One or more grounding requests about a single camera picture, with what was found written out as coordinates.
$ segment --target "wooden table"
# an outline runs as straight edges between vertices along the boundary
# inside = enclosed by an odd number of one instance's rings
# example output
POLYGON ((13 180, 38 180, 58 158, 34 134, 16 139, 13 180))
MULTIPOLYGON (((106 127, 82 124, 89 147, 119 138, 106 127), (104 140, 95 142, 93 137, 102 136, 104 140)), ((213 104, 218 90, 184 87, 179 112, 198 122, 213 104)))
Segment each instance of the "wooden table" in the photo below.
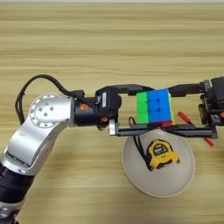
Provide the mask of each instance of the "wooden table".
MULTIPOLYGON (((51 74, 87 95, 105 85, 154 88, 224 75, 224 4, 0 4, 0 146, 18 128, 14 101, 25 82, 51 74)), ((31 85, 25 110, 43 93, 31 85)), ((174 100, 197 124, 199 97, 174 100)), ((136 115, 123 97, 120 121, 136 115)), ((27 195, 22 224, 224 223, 224 129, 210 148, 189 139, 196 158, 191 186, 179 196, 155 199, 124 174, 122 137, 96 127, 66 129, 27 195)))

